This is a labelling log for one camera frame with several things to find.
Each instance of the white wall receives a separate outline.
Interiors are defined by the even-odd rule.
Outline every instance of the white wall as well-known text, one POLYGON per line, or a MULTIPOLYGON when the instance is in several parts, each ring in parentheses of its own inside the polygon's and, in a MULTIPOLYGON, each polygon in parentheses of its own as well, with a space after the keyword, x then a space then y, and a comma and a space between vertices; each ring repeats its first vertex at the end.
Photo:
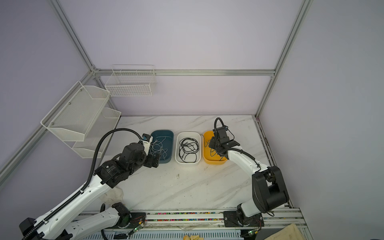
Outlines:
POLYGON ((261 114, 315 240, 384 239, 384 2, 315 0, 261 114))
MULTIPOLYGON (((1 167, 88 70, 47 1, 2 1, 0 32, 1 167)), ((76 190, 90 164, 47 133, 0 192, 0 238, 21 239, 20 222, 76 190)))
MULTIPOLYGON (((109 77, 101 79, 105 83, 109 77)), ((151 97, 112 97, 122 115, 254 114, 269 76, 158 76, 151 97)))
POLYGON ((93 63, 274 69, 301 0, 62 0, 93 63))

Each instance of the blue plastic bin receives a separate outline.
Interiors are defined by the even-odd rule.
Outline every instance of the blue plastic bin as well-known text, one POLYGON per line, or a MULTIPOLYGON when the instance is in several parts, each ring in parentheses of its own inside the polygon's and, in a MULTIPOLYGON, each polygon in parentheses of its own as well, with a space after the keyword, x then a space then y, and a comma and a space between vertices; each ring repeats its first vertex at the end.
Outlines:
POLYGON ((170 130, 156 130, 151 133, 151 136, 153 137, 153 140, 149 153, 160 153, 159 163, 169 162, 172 158, 173 132, 170 130))

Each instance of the white marble surface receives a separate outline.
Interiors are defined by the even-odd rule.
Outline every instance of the white marble surface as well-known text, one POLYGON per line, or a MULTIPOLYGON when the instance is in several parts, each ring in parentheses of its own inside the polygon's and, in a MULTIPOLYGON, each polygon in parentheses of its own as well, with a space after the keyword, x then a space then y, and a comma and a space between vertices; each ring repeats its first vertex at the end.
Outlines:
MULTIPOLYGON (((118 184, 124 192, 123 202, 130 210, 224 209, 234 208, 252 197, 251 179, 236 164, 209 165, 203 157, 197 166, 181 166, 174 157, 176 137, 180 132, 203 134, 211 131, 217 116, 121 117, 117 128, 126 127, 140 135, 154 130, 174 132, 172 159, 158 168, 142 167, 118 184)), ((269 165, 251 115, 221 116, 243 149, 269 165)), ((124 146, 137 142, 129 132, 114 133, 104 161, 121 153, 124 146)), ((87 211, 100 209, 95 201, 87 211)))

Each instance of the orange tray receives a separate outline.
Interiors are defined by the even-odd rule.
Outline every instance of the orange tray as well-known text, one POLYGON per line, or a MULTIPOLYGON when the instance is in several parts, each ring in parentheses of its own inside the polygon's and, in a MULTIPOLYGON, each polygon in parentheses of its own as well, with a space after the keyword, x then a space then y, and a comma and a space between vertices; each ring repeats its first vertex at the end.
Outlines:
POLYGON ((224 164, 228 159, 226 157, 221 158, 216 151, 211 149, 208 145, 211 141, 211 138, 214 136, 213 131, 207 131, 204 133, 204 148, 203 148, 203 157, 204 161, 208 164, 221 165, 224 164))

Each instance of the wire mesh basket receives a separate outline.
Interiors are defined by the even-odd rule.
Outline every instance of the wire mesh basket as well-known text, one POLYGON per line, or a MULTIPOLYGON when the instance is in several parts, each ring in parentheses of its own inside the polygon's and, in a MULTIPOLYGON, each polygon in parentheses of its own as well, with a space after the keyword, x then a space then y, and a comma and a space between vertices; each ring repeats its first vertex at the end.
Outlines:
POLYGON ((113 97, 152 96, 156 86, 153 65, 111 65, 105 89, 113 97))
MULTIPOLYGON (((111 108, 103 108, 100 116, 97 118, 85 140, 82 142, 75 142, 75 144, 71 147, 73 151, 75 151, 82 158, 93 158, 96 146, 100 139, 104 134, 112 129, 115 129, 120 115, 121 112, 119 111, 113 110, 111 108)), ((101 157, 105 151, 107 143, 111 137, 112 134, 110 134, 101 144, 97 156, 98 158, 101 157)))
POLYGON ((107 90, 81 85, 52 121, 41 124, 62 141, 84 141, 109 96, 107 90))

